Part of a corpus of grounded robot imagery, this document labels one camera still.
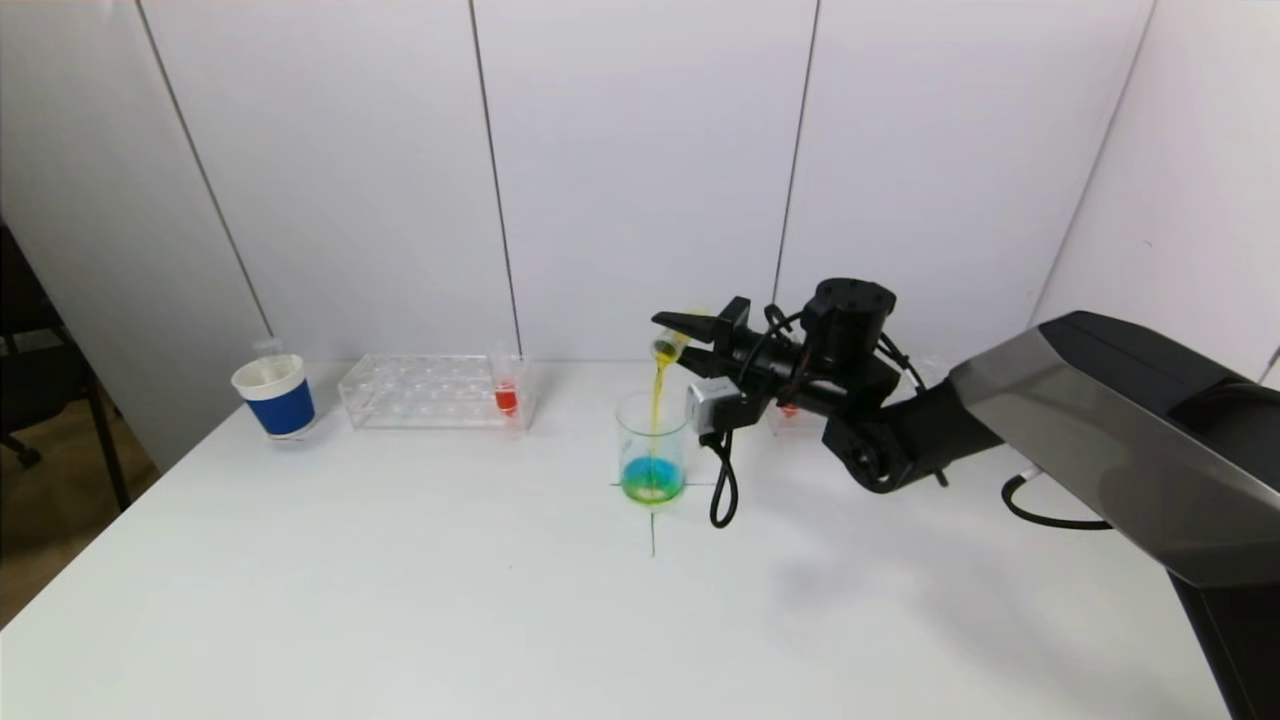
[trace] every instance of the black cord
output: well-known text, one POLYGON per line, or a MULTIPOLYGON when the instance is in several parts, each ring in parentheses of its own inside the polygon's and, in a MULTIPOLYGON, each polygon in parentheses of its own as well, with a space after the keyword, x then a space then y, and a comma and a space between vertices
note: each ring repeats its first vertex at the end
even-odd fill
MULTIPOLYGON (((915 386, 915 395, 924 395, 924 379, 920 378, 920 373, 915 372, 915 365, 911 365, 911 359, 897 348, 897 345, 895 345, 893 341, 890 340, 887 333, 883 332, 881 333, 879 341, 877 341, 876 345, 876 350, 883 352, 890 360, 893 361, 895 365, 901 368, 904 373, 911 375, 911 382, 915 386)), ((933 473, 933 478, 938 480, 940 486, 945 488, 951 487, 951 482, 947 480, 947 474, 943 473, 941 469, 933 473)))
MULTIPOLYGON (((778 310, 777 314, 781 315, 782 311, 778 310)), ((764 347, 764 343, 768 342, 769 337, 790 327, 791 323, 799 320, 801 315, 804 315, 804 313, 795 313, 792 315, 787 315, 786 318, 783 318, 782 322, 776 323, 773 318, 769 316, 768 311, 764 313, 764 319, 769 322, 769 329, 764 331, 764 333, 760 334, 760 340, 755 341, 755 345, 751 346, 750 352, 746 354, 746 359, 742 360, 742 368, 737 372, 739 389, 742 389, 742 380, 746 379, 746 373, 751 369, 751 363, 755 361, 755 356, 760 354, 760 350, 764 347)))
POLYGON ((1043 515, 1037 515, 1034 512, 1028 512, 1021 507, 1014 505, 1014 493, 1018 488, 1027 484, 1027 478, 1021 475, 1014 475, 1009 478, 1005 487, 1000 488, 1000 498, 1005 501, 1005 507, 1010 512, 1018 515, 1028 523, 1036 523, 1037 525, 1044 525, 1047 528, 1060 528, 1064 530, 1110 530, 1111 523, 1106 520, 1060 520, 1057 518, 1046 518, 1043 515))
POLYGON ((924 393, 924 380, 920 378, 920 373, 915 372, 915 365, 911 365, 911 359, 899 350, 896 345, 893 345, 893 341, 890 340, 888 334, 881 333, 881 345, 878 345, 877 348, 887 355, 895 365, 911 375, 911 379, 915 380, 915 395, 924 393))
MULTIPOLYGON (((764 319, 769 323, 769 329, 760 334, 760 340, 755 341, 751 350, 746 354, 746 359, 742 361, 742 368, 737 373, 737 388, 741 392, 742 383, 746 380, 746 373, 751 368, 751 363, 755 356, 760 354, 760 348, 768 342, 769 337, 781 333, 782 331, 790 331, 791 323, 800 319, 801 313, 794 315, 783 315, 782 310, 777 305, 767 305, 764 307, 764 319)), ((698 438, 698 442, 704 447, 712 448, 712 452, 721 459, 721 474, 716 479, 716 492, 712 493, 712 509, 710 518, 712 525, 717 529, 724 529, 733 520, 733 515, 737 514, 737 475, 733 473, 733 464, 730 461, 730 456, 733 452, 733 430, 727 430, 723 433, 724 439, 721 441, 714 433, 705 434, 698 438), (724 511, 723 518, 717 518, 717 511, 719 510, 721 497, 724 495, 724 487, 728 486, 728 510, 724 511)))
POLYGON ((787 386, 786 388, 782 389, 781 393, 778 393, 778 405, 791 405, 791 398, 795 396, 795 393, 800 392, 800 388, 803 388, 809 383, 820 383, 820 382, 833 382, 833 379, 831 375, 823 375, 822 373, 808 373, 804 377, 796 378, 795 380, 791 382, 790 386, 787 386))
POLYGON ((714 528, 724 529, 733 521, 733 515, 737 515, 737 475, 733 474, 733 464, 730 462, 730 454, 733 451, 733 432, 724 433, 723 446, 716 439, 714 434, 703 436, 700 441, 721 459, 721 475, 716 480, 716 492, 712 493, 710 518, 714 528), (724 492, 726 480, 728 482, 728 510, 724 511, 723 518, 717 518, 716 510, 719 509, 719 498, 724 492))

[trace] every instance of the green liquid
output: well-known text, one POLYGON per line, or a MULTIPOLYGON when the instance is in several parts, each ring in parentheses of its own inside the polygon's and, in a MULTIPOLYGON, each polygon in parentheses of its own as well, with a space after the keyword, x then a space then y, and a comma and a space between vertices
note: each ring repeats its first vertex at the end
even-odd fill
POLYGON ((662 457, 636 457, 622 469, 622 492, 643 505, 662 505, 684 489, 680 468, 662 457))

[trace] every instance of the white table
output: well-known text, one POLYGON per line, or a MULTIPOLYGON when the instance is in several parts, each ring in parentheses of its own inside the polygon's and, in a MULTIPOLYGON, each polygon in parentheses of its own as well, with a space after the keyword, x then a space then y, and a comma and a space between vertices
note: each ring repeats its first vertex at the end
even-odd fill
POLYGON ((691 451, 650 557, 611 486, 649 365, 553 365, 525 437, 353 432, 344 369, 303 441, 233 414, 0 634, 4 720, 1225 716, 1164 571, 1012 518, 1007 448, 882 497, 751 428, 733 524, 691 451))

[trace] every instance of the robotic arm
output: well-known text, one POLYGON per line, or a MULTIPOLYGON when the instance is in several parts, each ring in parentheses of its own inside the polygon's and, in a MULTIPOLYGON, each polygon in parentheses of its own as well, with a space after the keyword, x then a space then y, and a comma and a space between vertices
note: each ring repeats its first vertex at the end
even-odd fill
POLYGON ((882 332, 895 301, 833 278, 795 315, 769 306, 764 333, 742 297, 718 316, 653 320, 712 346, 678 359, 707 378, 689 396, 704 445, 721 448, 769 402, 794 405, 826 416, 823 445, 886 493, 946 484, 947 464, 1007 442, 1169 570, 1233 716, 1280 717, 1280 393, 1139 325, 1073 313, 884 406, 900 374, 876 352, 909 369, 882 332), (803 342, 783 334, 796 322, 803 342))

